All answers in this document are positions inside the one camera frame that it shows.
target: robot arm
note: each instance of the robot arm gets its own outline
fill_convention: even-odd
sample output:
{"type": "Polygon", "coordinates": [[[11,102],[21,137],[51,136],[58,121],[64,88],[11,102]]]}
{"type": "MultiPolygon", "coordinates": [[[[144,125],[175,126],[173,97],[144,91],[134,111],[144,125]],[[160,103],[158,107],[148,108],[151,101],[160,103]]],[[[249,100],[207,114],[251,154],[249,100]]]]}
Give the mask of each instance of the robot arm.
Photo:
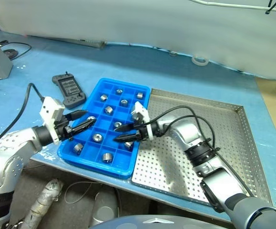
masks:
{"type": "Polygon", "coordinates": [[[215,211],[226,212],[237,229],[276,229],[276,208],[247,195],[242,182],[219,156],[217,149],[209,144],[210,139],[205,139],[194,124],[181,120],[170,125],[175,120],[173,116],[149,123],[145,121],[149,120],[148,112],[139,102],[135,103],[132,115],[134,124],[122,125],[115,131],[136,129],[136,133],[118,136],[115,141],[146,140],[149,129],[151,136],[170,136],[185,152],[196,174],[203,178],[200,186],[215,211]]]}
{"type": "Polygon", "coordinates": [[[7,228],[10,219],[10,204],[23,167],[31,156],[50,143],[58,144],[81,131],[88,129],[96,121],[87,120],[71,128],[69,122],[82,117],[87,111],[79,110],[63,115],[64,105],[51,97],[45,97],[41,117],[43,126],[35,126],[6,134],[0,140],[0,228],[7,228]]]}

